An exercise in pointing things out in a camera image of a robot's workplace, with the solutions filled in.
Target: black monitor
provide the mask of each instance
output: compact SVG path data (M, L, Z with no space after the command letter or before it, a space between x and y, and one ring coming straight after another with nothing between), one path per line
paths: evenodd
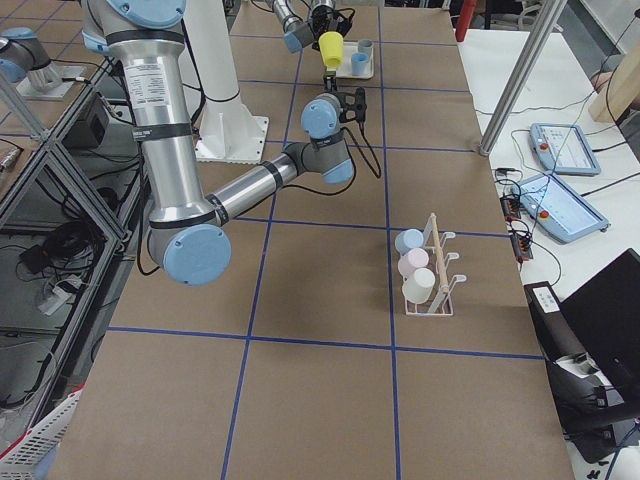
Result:
M640 398L640 256L623 252L560 305L625 401Z

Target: white table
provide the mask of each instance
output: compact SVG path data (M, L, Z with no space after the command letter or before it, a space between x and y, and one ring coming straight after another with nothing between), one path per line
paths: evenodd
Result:
M483 132L491 117L480 112L490 113L495 109L526 38L525 32L470 30L464 43L459 45L469 89ZM523 171L525 178L537 174L536 171L523 167L511 138L511 132L528 130L532 123L576 123L585 133L597 132L612 125L596 123L591 119L588 107L596 98L596 94L591 94L592 92L589 80L562 35L552 34L515 105L514 112L529 107L561 108L574 102L580 103L562 110L530 110L512 114L491 152L492 168L517 168ZM533 156L528 140L529 134L517 132L514 135L522 150L525 165L543 170ZM588 139L591 147L597 149L622 142L624 137L613 127L589 135ZM598 153L596 157L602 167L600 175L563 175L562 178L578 193L594 190L640 171L640 164L627 145ZM517 180L518 176L510 175L509 178ZM551 239L539 225L535 230L534 240L551 250L562 264L562 277L554 286L561 300L571 295L622 251L629 247L640 251L640 177L594 193L587 199L611 222L611 227L606 233L595 232L568 245L561 245ZM525 218L524 215L523 219L529 226L533 225L531 219ZM534 260L523 264L522 283L543 280L553 282L558 274L556 262L535 245L533 254ZM571 443L568 443L568 449L576 478L585 478L594 466L585 463ZM604 478L607 467L595 468L602 470L600 478ZM627 448L620 455L611 479L636 479L639 468L640 449Z

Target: wooden post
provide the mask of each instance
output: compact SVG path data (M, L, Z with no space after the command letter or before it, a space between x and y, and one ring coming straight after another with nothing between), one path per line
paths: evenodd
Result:
M611 77L610 83L600 90L598 97L589 107L591 118L596 122L617 120L631 102L640 95L640 43L624 57Z

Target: blue and white device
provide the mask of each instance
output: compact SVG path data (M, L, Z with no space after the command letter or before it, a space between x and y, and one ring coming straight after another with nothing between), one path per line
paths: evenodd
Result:
M577 125L534 123L531 142L547 170L560 175L592 177L601 172L587 137Z
M570 243L596 230L609 228L609 220L593 208L569 185L545 172L512 187L520 204L549 235L560 243Z

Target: cup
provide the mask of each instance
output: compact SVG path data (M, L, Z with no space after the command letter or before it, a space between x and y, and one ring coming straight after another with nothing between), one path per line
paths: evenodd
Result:
M429 300L436 276L428 268L418 268L402 285L402 294L411 303L419 305Z
M371 58L371 54L373 53L373 42L368 38L358 40L358 51L360 53L364 53L367 58Z
M344 39L338 32L325 32L318 40L322 63L327 68L338 68L342 65Z
M422 245L424 245L422 232L415 228L400 232L395 240L396 250L400 255L404 255L412 248L421 248Z
M362 77L369 65L369 57L365 53L356 52L351 55L351 75Z
M412 248L398 261L398 271L404 278L408 278L418 268L429 264L429 254L422 248Z

